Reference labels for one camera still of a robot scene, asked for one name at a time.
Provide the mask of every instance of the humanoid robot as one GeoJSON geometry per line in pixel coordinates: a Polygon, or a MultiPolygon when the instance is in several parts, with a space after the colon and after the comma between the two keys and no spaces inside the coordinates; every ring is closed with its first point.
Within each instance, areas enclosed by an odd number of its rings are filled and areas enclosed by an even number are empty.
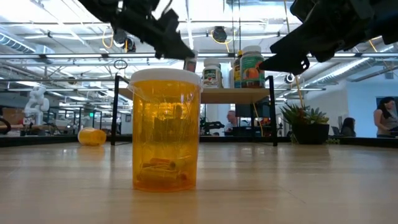
{"type": "Polygon", "coordinates": [[[44,97],[45,91],[45,87],[35,86],[29,93],[30,98],[25,106],[25,118],[34,116],[34,124],[36,125],[43,124],[43,112],[48,111],[50,108],[49,99],[44,97]]]}

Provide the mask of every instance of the potted plant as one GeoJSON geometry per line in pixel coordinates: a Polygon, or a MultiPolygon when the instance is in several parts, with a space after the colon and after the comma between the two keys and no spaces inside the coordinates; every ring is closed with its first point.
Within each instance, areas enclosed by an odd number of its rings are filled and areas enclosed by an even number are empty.
{"type": "Polygon", "coordinates": [[[292,126],[292,137],[299,144],[323,144],[329,135],[326,113],[309,106],[288,105],[282,108],[284,119],[292,126]]]}

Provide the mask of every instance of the man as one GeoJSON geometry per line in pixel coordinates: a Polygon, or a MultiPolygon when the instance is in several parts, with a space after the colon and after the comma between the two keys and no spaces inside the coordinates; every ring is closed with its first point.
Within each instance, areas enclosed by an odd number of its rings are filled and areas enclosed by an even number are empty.
{"type": "MultiPolygon", "coordinates": [[[[225,126],[226,132],[231,132],[233,127],[238,127],[238,118],[235,116],[235,111],[230,110],[226,115],[226,119],[228,120],[228,124],[225,126]]],[[[247,123],[241,121],[239,126],[247,126],[247,123]]]]}

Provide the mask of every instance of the shelf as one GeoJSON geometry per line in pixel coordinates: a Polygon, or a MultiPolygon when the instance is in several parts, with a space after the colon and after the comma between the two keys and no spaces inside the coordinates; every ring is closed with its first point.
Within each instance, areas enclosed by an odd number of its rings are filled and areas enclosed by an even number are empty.
{"type": "MultiPolygon", "coordinates": [[[[132,92],[120,88],[119,94],[132,100],[132,92]]],[[[205,88],[201,93],[201,103],[206,104],[251,104],[269,96],[263,88],[205,88]]]]}

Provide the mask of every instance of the black plant pot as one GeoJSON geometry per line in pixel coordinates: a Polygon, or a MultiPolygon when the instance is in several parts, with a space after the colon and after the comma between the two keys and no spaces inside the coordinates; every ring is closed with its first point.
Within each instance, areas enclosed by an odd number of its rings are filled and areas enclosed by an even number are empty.
{"type": "Polygon", "coordinates": [[[328,139],[329,124],[292,125],[292,131],[299,144],[323,144],[328,139]]]}

